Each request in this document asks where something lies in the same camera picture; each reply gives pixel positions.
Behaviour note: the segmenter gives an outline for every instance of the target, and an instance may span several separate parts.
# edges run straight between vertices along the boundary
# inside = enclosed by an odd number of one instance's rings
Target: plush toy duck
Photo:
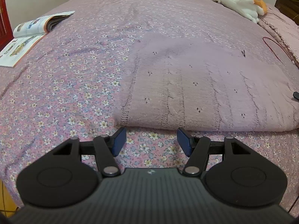
[[[267,13],[267,6],[263,0],[212,0],[239,13],[241,16],[258,23],[258,15]]]

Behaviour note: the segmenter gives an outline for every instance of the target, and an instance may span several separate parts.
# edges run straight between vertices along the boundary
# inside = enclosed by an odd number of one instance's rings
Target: open book
[[[14,39],[0,51],[0,66],[14,67],[19,60],[60,21],[75,11],[43,16],[19,24],[13,31]]]

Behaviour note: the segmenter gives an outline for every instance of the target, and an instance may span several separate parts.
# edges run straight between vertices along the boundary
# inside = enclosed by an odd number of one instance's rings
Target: red furniture
[[[5,0],[0,0],[0,51],[13,39]]]

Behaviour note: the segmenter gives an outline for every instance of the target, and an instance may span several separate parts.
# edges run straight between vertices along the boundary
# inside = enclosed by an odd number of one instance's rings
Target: wooden floor
[[[13,202],[10,194],[8,193],[5,185],[1,181],[1,201],[0,201],[0,211],[6,217],[13,215],[17,209],[16,204]]]

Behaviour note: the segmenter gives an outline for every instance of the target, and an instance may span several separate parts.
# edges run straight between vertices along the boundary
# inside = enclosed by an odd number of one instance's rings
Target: red cord
[[[277,43],[276,41],[274,41],[273,39],[270,39],[270,38],[268,38],[268,37],[263,37],[263,41],[265,42],[265,44],[266,44],[266,45],[269,47],[269,49],[273,52],[273,54],[276,56],[276,58],[282,63],[282,61],[278,58],[278,56],[275,54],[275,52],[274,52],[274,51],[271,49],[271,47],[266,43],[265,39],[268,39],[268,40],[273,41],[275,44],[277,44],[277,45],[278,45],[278,46],[285,52],[285,50],[283,49],[283,47],[281,47],[281,45],[280,45],[279,43]],[[290,58],[291,61],[293,61],[292,58],[288,55],[288,53],[285,52],[285,54]]]

